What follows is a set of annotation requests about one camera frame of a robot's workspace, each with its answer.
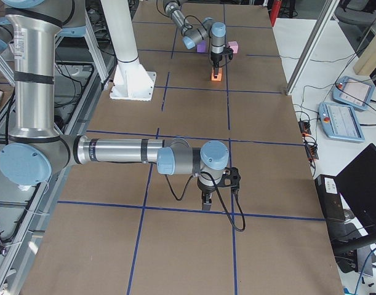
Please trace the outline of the orange foam cube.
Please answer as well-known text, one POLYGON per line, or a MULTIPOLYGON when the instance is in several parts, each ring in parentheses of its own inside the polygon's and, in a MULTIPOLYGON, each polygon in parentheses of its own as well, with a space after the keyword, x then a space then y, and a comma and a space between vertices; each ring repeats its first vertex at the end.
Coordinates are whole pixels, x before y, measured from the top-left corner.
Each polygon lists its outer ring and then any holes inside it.
POLYGON ((212 69, 211 81, 215 81, 215 82, 222 81, 222 69, 221 68, 212 69))

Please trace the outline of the dark purple foam cube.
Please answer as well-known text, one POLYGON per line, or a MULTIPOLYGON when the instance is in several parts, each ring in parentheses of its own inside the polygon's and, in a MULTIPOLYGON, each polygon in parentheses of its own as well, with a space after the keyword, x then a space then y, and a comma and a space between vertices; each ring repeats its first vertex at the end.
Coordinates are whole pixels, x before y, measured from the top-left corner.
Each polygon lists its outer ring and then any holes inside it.
POLYGON ((207 42, 202 41, 196 46, 197 53, 206 53, 207 52, 207 42))

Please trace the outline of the light pink foam cube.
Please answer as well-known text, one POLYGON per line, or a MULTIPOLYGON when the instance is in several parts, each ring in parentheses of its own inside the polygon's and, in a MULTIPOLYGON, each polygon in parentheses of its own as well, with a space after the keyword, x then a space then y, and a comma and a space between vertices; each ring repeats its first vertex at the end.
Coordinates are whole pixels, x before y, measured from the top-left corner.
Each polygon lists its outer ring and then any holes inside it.
POLYGON ((238 53, 239 44, 238 44, 237 41, 229 41, 229 42, 228 42, 228 45, 229 45, 230 49, 233 50, 233 53, 234 53, 234 54, 237 54, 237 53, 238 53))

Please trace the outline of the brown paper table cover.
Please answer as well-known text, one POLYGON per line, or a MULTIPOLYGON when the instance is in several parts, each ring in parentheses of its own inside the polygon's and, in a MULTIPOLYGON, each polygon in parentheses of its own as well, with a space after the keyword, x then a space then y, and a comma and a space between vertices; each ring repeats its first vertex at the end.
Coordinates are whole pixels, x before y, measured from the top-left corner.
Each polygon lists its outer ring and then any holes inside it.
POLYGON ((143 164, 88 163, 71 169, 22 294, 341 294, 267 11, 186 3, 192 22, 212 17, 240 49, 210 80, 205 54, 187 50, 158 1, 133 20, 140 61, 157 73, 151 101, 104 92, 91 138, 181 136, 192 146, 220 140, 239 169, 246 229, 222 205, 201 209, 186 176, 165 179, 143 164))

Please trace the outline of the black orange power strip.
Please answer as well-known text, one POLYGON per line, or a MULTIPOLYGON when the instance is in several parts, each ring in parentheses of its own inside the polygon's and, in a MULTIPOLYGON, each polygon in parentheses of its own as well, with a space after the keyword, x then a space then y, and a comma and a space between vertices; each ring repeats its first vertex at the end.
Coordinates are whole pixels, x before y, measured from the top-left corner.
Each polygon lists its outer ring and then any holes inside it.
POLYGON ((305 151, 307 158, 310 162, 318 160, 318 144, 316 139, 311 134, 310 122, 308 120, 299 120, 298 126, 302 134, 303 144, 305 145, 305 151))

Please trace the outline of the black desktop computer box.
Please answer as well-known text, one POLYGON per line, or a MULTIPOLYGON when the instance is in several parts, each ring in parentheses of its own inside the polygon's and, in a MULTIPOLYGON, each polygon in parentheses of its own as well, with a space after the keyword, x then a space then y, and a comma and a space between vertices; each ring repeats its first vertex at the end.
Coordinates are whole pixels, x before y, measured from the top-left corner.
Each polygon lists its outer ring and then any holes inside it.
POLYGON ((330 175, 319 175, 315 186, 324 218, 333 222, 345 222, 345 214, 335 179, 330 175))

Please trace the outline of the near blue teach pendant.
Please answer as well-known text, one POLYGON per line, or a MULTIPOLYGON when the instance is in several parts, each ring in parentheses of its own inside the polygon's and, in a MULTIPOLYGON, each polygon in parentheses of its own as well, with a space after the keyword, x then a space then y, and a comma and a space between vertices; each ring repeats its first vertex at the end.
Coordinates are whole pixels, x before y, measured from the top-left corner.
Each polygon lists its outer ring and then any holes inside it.
POLYGON ((365 140, 352 106, 320 103, 318 113, 324 133, 333 140, 362 143, 365 140))

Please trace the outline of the blue teach pendant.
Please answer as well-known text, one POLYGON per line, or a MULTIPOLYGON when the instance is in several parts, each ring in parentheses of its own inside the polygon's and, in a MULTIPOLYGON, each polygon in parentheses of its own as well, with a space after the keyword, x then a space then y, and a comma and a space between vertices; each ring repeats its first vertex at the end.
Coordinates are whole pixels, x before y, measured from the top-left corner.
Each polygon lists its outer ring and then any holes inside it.
POLYGON ((365 140, 352 106, 320 103, 318 113, 324 133, 333 140, 362 143, 365 140))
POLYGON ((333 100, 350 105, 359 111, 369 107, 374 86, 350 76, 341 77, 332 91, 333 100))

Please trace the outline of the far blue teach pendant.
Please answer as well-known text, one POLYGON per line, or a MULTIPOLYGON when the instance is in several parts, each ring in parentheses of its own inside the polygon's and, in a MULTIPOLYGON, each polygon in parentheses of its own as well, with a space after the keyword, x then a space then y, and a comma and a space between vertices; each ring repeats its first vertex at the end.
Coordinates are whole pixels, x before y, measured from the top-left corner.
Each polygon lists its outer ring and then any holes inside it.
POLYGON ((333 100, 350 105, 359 111, 369 107, 374 86, 350 76, 341 77, 332 91, 333 100))

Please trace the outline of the black office chair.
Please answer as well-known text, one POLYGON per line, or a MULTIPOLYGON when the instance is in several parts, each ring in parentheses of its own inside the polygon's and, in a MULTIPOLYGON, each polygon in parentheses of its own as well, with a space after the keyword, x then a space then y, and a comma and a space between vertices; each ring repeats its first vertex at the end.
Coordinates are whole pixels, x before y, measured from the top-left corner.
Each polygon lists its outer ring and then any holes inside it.
POLYGON ((334 15, 343 23, 365 27, 357 38, 362 42, 376 21, 376 1, 339 1, 334 15))

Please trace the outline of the black laptop computer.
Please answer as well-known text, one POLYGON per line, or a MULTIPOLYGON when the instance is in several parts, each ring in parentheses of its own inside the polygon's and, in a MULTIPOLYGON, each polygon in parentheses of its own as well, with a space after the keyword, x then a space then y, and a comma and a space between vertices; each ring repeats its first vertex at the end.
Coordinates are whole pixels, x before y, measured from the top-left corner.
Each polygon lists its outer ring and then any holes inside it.
POLYGON ((366 231, 376 232, 376 146, 369 144, 336 176, 335 183, 366 231))

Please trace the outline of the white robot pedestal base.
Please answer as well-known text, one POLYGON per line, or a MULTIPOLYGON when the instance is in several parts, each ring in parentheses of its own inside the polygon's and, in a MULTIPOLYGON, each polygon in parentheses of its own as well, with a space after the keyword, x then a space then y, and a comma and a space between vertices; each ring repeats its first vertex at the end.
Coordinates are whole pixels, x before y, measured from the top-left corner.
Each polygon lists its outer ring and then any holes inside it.
POLYGON ((140 63, 128 2, 102 0, 101 4, 118 61, 110 98, 150 101, 156 73, 140 63))

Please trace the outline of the aluminium frame post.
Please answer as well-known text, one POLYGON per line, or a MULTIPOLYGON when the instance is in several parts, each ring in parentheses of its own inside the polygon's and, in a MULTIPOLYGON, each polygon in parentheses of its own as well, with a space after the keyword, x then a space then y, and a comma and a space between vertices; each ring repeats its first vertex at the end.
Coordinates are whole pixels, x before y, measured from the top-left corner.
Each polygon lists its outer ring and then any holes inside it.
POLYGON ((316 23, 313 26, 311 34, 304 46, 302 54, 294 68, 294 71, 290 77, 288 85, 286 87, 286 95, 291 95, 295 86, 297 85, 298 80, 301 78, 304 69, 309 62, 316 45, 318 44, 326 25, 334 14, 339 1, 337 0, 327 0, 322 8, 321 13, 319 14, 316 23))

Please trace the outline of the aluminium frame rail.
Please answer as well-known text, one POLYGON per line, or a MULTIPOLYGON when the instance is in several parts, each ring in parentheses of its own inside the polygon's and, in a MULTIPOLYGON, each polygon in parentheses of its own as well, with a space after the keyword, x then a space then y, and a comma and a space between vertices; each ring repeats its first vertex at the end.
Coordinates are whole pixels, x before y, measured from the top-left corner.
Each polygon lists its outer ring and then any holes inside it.
POLYGON ((66 182, 61 172, 27 191, 0 176, 0 294, 18 294, 66 182))

